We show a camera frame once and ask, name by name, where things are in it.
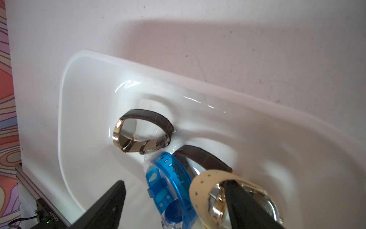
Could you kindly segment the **cream strap gold watch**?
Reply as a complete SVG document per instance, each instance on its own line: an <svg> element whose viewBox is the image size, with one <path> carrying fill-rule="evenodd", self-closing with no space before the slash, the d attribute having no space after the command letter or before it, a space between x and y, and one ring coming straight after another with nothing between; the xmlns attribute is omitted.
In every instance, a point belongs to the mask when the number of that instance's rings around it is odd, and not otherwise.
<svg viewBox="0 0 366 229"><path fill-rule="evenodd" d="M204 228L232 229L223 186L223 182L228 180L235 180L283 227L279 210L266 190L233 173L211 169L196 176L189 189L192 205Z"/></svg>

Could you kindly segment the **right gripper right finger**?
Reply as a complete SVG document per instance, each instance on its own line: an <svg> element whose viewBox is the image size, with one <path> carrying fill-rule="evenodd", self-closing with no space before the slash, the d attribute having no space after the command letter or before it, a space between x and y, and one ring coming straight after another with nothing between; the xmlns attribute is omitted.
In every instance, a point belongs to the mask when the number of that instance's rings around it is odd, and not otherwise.
<svg viewBox="0 0 366 229"><path fill-rule="evenodd" d="M233 229L283 228L235 180L225 181L223 186Z"/></svg>

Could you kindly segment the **brown strap watch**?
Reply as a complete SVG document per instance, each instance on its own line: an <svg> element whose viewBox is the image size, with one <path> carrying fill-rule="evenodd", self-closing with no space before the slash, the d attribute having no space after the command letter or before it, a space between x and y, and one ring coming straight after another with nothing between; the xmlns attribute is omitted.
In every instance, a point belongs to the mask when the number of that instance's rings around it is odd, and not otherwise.
<svg viewBox="0 0 366 229"><path fill-rule="evenodd" d="M187 161L188 159L199 164L205 170L216 169L233 173L233 169L215 155L202 148L192 145L184 145L180 147L173 153L173 156L177 158L177 160L184 166L191 180L194 179L196 174L194 174L193 170L190 168L190 165Z"/></svg>
<svg viewBox="0 0 366 229"><path fill-rule="evenodd" d="M144 155L167 147L173 132L173 124L163 115L145 109L132 109L117 121L112 141L124 153Z"/></svg>

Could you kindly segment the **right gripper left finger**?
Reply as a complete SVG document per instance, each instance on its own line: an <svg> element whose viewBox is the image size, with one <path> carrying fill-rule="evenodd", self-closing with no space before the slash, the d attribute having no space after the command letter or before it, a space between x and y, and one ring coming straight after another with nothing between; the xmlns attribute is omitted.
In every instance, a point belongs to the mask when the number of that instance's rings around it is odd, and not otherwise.
<svg viewBox="0 0 366 229"><path fill-rule="evenodd" d="M125 183L122 180L118 180L69 228L117 229L119 227L125 198Z"/></svg>

